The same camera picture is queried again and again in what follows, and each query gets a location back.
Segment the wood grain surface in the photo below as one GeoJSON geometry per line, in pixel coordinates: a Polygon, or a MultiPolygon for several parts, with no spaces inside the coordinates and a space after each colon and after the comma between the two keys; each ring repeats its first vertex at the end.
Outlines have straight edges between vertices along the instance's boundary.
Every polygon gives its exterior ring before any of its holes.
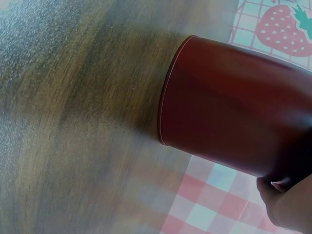
{"type": "Polygon", "coordinates": [[[236,7],[0,1],[0,233],[158,234],[190,160],[157,139],[167,69],[236,7]]]}

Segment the strawberry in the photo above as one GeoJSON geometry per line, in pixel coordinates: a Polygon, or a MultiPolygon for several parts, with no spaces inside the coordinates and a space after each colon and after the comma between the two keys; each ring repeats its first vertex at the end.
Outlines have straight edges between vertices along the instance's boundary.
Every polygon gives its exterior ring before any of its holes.
{"type": "Polygon", "coordinates": [[[278,5],[268,9],[255,33],[259,41],[266,46],[285,54],[305,57],[312,55],[312,19],[300,6],[293,8],[278,5]]]}

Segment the red cylindrical container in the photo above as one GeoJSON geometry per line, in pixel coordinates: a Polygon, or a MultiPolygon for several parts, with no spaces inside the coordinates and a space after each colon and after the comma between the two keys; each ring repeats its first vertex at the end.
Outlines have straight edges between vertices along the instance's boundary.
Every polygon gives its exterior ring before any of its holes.
{"type": "Polygon", "coordinates": [[[303,170],[288,148],[311,126],[310,72],[199,37],[178,50],[159,107],[163,144],[281,181],[303,170]]]}

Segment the tablecloth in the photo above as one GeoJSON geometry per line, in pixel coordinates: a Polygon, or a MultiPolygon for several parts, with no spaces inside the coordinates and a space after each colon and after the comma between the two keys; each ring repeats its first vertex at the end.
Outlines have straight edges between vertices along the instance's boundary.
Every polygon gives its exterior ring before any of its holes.
{"type": "MultiPolygon", "coordinates": [[[[241,0],[230,44],[312,68],[312,0],[241,0]]],[[[192,156],[161,234],[297,234],[274,226],[255,177],[192,156]]]]}

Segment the gingham pattern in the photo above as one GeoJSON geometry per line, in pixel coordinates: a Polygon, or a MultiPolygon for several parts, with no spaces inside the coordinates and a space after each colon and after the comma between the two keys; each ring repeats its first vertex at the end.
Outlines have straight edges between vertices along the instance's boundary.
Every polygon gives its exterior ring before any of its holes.
{"type": "Polygon", "coordinates": [[[192,156],[161,234],[294,234],[274,226],[255,178],[192,156]]]}
{"type": "MultiPolygon", "coordinates": [[[[286,55],[263,45],[255,29],[273,6],[299,4],[311,17],[312,0],[241,0],[230,44],[255,50],[312,70],[310,57],[286,55]]],[[[192,156],[161,234],[297,234],[274,226],[255,178],[192,156]]]]}

